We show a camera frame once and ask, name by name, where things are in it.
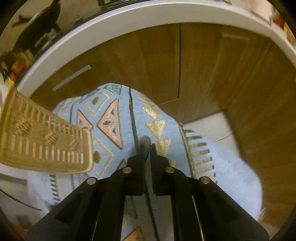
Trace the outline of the metal spoon black handle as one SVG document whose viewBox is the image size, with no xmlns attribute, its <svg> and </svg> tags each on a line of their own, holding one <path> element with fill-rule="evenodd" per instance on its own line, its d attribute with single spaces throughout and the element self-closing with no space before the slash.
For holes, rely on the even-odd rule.
<svg viewBox="0 0 296 241">
<path fill-rule="evenodd" d="M 144 240 L 160 240 L 153 210 L 153 188 L 151 173 L 151 140 L 148 136 L 140 137 L 140 150 L 144 151 L 144 194 L 139 198 L 139 222 Z"/>
</svg>

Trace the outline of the light blue patterned tablecloth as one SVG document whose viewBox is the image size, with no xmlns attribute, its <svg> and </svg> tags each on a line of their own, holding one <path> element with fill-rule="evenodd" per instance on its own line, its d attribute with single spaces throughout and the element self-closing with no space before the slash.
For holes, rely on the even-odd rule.
<svg viewBox="0 0 296 241">
<path fill-rule="evenodd" d="M 142 93 L 109 83 L 53 113 L 91 132 L 94 164 L 30 174 L 45 216 L 27 240 L 268 240 L 258 176 Z"/>
</svg>

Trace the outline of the beige plastic utensil basket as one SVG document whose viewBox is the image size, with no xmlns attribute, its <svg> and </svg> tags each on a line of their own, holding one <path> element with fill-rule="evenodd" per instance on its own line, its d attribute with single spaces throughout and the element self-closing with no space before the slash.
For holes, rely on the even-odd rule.
<svg viewBox="0 0 296 241">
<path fill-rule="evenodd" d="M 91 132 L 10 88 L 1 107 L 1 164 L 47 173 L 89 172 Z"/>
</svg>

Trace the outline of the black wok with lid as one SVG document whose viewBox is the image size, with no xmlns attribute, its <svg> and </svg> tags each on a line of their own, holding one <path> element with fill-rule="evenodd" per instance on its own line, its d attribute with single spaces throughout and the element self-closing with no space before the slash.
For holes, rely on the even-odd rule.
<svg viewBox="0 0 296 241">
<path fill-rule="evenodd" d="M 36 55 L 42 49 L 42 44 L 48 41 L 48 34 L 51 30 L 55 32 L 61 30 L 57 24 L 60 12 L 60 1 L 52 1 L 48 7 L 32 17 L 19 15 L 18 21 L 13 23 L 12 27 L 21 24 L 26 24 L 26 27 L 18 37 L 13 52 L 20 53 L 29 50 Z"/>
</svg>

